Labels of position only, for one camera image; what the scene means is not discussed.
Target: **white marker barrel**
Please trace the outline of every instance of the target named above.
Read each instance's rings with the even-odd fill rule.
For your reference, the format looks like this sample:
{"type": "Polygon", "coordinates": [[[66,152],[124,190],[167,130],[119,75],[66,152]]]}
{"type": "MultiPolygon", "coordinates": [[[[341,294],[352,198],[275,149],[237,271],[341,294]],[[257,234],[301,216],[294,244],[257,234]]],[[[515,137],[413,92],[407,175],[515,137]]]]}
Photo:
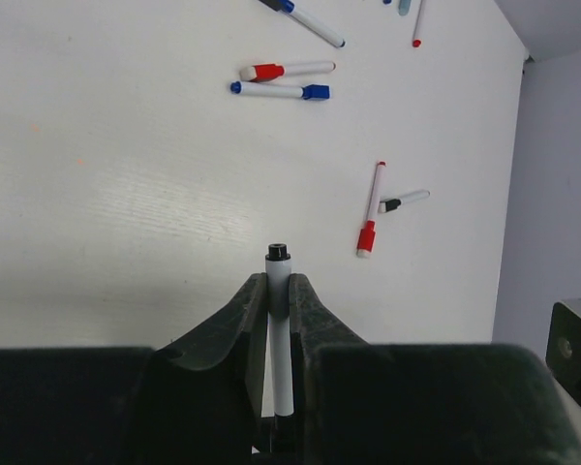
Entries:
{"type": "Polygon", "coordinates": [[[284,76],[319,75],[331,73],[336,69],[336,64],[333,61],[315,61],[282,66],[284,67],[284,76]]]}
{"type": "Polygon", "coordinates": [[[384,169],[385,162],[379,162],[377,164],[377,171],[375,172],[375,181],[372,184],[372,194],[370,195],[370,206],[368,207],[366,221],[377,221],[379,202],[381,201],[381,179],[384,169]]]}
{"type": "Polygon", "coordinates": [[[286,97],[300,99],[303,96],[303,88],[289,85],[269,85],[255,82],[237,81],[230,85],[230,91],[239,95],[258,95],[261,97],[286,97]]]}
{"type": "Polygon", "coordinates": [[[401,205],[405,205],[411,202],[423,201],[424,199],[428,199],[430,197],[430,192],[423,189],[421,191],[414,191],[404,196],[400,196],[398,200],[400,201],[401,205]]]}
{"type": "Polygon", "coordinates": [[[296,5],[289,12],[289,16],[293,17],[297,22],[300,22],[315,34],[321,36],[334,47],[344,47],[345,40],[337,32],[332,31],[325,26],[318,19],[298,8],[296,5]]]}
{"type": "Polygon", "coordinates": [[[269,297],[269,349],[273,373],[273,410],[276,416],[288,417],[294,412],[292,400],[291,319],[289,314],[289,280],[291,256],[285,244],[269,245],[264,269],[269,297]]]}

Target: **white table surface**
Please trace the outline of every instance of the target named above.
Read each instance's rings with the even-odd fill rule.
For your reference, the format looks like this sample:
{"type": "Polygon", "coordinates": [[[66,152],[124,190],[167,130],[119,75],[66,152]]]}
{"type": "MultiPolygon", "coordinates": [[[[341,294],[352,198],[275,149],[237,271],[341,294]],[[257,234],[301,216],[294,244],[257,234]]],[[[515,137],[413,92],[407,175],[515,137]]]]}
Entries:
{"type": "Polygon", "coordinates": [[[270,242],[369,341],[491,339],[525,50],[492,0],[0,0],[0,347],[161,347],[270,242]],[[334,60],[333,98],[231,95],[244,65],[334,60]],[[384,194],[428,201],[355,256],[384,194]]]}

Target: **whiteboard marker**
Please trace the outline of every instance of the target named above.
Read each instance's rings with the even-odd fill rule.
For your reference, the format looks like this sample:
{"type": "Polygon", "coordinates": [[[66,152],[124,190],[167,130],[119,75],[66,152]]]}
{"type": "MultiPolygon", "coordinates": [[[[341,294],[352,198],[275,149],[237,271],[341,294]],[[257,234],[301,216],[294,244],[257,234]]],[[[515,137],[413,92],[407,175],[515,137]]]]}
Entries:
{"type": "Polygon", "coordinates": [[[422,25],[424,24],[424,5],[426,0],[419,0],[419,10],[417,11],[417,19],[415,20],[415,29],[413,30],[413,48],[418,48],[422,45],[422,25]]]}
{"type": "Polygon", "coordinates": [[[276,440],[284,441],[292,435],[292,364],[291,318],[289,309],[289,281],[291,279],[291,255],[286,244],[269,245],[264,258],[267,273],[269,299],[269,350],[273,377],[273,411],[276,440]]]}
{"type": "Polygon", "coordinates": [[[303,24],[316,35],[328,41],[334,47],[344,47],[345,40],[338,33],[332,31],[308,12],[301,10],[291,0],[260,0],[267,7],[276,12],[284,12],[295,21],[303,24]]]}
{"type": "Polygon", "coordinates": [[[270,63],[266,65],[248,66],[239,71],[241,80],[251,82],[263,82],[282,76],[317,75],[331,73],[336,69],[333,61],[315,61],[311,63],[296,63],[293,65],[278,65],[270,63]]]}
{"type": "Polygon", "coordinates": [[[377,212],[379,210],[379,201],[381,199],[381,178],[385,168],[385,162],[377,163],[375,180],[372,184],[372,193],[370,194],[370,205],[368,206],[368,216],[366,223],[359,233],[357,241],[357,256],[361,259],[369,259],[372,253],[372,247],[375,245],[375,226],[377,221],[377,212]]]}
{"type": "Polygon", "coordinates": [[[406,205],[407,203],[423,201],[430,197],[430,192],[422,189],[421,191],[414,191],[404,196],[400,196],[397,199],[390,199],[388,201],[381,201],[379,203],[379,213],[387,213],[388,211],[393,211],[401,205],[406,205]]]}
{"type": "Polygon", "coordinates": [[[260,97],[286,97],[289,99],[327,100],[329,86],[312,84],[305,87],[290,85],[269,85],[238,80],[230,85],[230,92],[239,95],[256,95],[260,97]]]}

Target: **black plastic part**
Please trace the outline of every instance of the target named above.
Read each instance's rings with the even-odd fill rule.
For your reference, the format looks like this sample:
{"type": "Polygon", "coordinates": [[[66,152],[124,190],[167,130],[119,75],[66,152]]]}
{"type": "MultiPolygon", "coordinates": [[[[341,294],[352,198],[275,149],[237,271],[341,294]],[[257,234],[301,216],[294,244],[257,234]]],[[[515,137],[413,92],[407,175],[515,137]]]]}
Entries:
{"type": "Polygon", "coordinates": [[[274,12],[279,12],[282,10],[282,3],[279,0],[260,0],[260,2],[265,4],[274,12]]]}
{"type": "Polygon", "coordinates": [[[151,360],[124,464],[248,464],[259,432],[266,275],[151,360]]]}
{"type": "Polygon", "coordinates": [[[369,347],[357,334],[322,305],[308,278],[292,274],[289,283],[290,356],[292,359],[292,389],[295,416],[297,461],[302,463],[304,450],[310,448],[312,432],[306,418],[305,370],[314,362],[316,350],[322,344],[346,344],[369,347]]]}
{"type": "Polygon", "coordinates": [[[152,354],[0,350],[0,464],[116,463],[152,354]]]}
{"type": "Polygon", "coordinates": [[[581,463],[547,369],[508,346],[323,347],[306,463],[581,463]]]}
{"type": "Polygon", "coordinates": [[[294,452],[294,415],[281,417],[276,415],[270,431],[269,450],[278,452],[294,452]]]}
{"type": "Polygon", "coordinates": [[[402,205],[402,202],[399,201],[398,199],[392,199],[390,201],[382,201],[382,203],[385,203],[385,212],[393,211],[393,210],[397,209],[400,205],[402,205]]]}
{"type": "Polygon", "coordinates": [[[269,253],[265,257],[270,262],[283,262],[291,256],[287,250],[287,244],[269,244],[269,253]]]}
{"type": "Polygon", "coordinates": [[[581,406],[581,318],[558,302],[553,306],[546,363],[555,379],[581,406]],[[560,350],[560,338],[572,345],[570,357],[560,350]]]}

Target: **gray wall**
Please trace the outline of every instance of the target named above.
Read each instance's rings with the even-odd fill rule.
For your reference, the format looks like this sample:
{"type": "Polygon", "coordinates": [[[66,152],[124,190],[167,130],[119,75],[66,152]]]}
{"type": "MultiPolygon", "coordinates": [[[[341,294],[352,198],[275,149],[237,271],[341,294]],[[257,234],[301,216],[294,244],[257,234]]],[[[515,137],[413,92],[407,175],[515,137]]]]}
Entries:
{"type": "Polygon", "coordinates": [[[581,50],[581,0],[496,0],[535,61],[581,50]]]}
{"type": "Polygon", "coordinates": [[[526,68],[494,340],[544,357],[552,304],[581,296],[581,51],[526,68]]]}

